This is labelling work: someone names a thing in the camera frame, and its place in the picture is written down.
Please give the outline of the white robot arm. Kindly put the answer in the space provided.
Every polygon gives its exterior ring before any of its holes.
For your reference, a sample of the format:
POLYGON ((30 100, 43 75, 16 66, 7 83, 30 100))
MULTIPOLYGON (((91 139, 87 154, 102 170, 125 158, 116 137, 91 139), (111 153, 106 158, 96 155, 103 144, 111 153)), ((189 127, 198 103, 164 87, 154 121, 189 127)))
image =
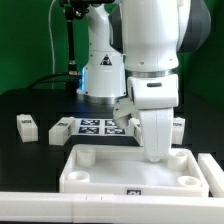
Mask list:
POLYGON ((114 105, 125 128, 140 120, 146 157, 171 149, 173 108, 179 103, 177 54, 197 50, 211 17, 204 0, 81 0, 89 29, 89 60, 77 90, 82 99, 114 105))

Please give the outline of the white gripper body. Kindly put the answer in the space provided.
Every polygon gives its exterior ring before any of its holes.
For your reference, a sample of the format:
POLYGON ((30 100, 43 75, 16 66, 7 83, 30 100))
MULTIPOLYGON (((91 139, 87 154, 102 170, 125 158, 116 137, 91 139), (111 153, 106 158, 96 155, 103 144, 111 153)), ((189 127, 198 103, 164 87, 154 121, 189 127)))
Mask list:
POLYGON ((129 77, 128 97, 114 105, 115 124, 126 129, 129 116, 140 122, 145 156, 151 162, 165 159, 171 149, 173 108, 178 106, 178 76, 155 78, 129 77))

